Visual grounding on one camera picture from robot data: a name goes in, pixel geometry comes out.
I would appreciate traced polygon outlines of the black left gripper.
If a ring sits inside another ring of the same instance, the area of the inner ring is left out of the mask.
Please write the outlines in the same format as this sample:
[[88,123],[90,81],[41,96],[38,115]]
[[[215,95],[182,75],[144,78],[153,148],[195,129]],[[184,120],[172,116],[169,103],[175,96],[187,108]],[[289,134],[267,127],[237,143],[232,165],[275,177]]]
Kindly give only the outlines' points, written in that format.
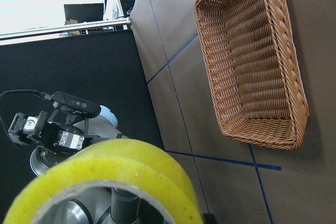
[[88,118],[69,114],[65,124],[60,124],[49,121],[46,112],[41,112],[39,116],[16,113],[8,135],[16,147],[34,143],[65,156],[74,155],[101,139],[98,135],[89,134]]

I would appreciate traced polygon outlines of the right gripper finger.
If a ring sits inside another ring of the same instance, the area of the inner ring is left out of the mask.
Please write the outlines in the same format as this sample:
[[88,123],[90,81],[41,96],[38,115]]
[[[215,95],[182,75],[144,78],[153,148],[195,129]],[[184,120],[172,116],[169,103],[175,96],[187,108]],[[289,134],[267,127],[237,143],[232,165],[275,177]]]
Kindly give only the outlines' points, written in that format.
[[203,221],[204,221],[204,224],[217,224],[214,214],[204,213]]

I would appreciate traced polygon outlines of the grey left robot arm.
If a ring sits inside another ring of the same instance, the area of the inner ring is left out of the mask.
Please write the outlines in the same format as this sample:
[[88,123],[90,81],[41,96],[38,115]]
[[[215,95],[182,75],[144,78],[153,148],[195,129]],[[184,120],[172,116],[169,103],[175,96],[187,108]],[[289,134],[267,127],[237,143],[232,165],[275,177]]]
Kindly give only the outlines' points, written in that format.
[[15,199],[5,223],[140,223],[137,195],[99,178],[109,155],[99,142],[43,173],[36,154],[31,167],[40,175]]

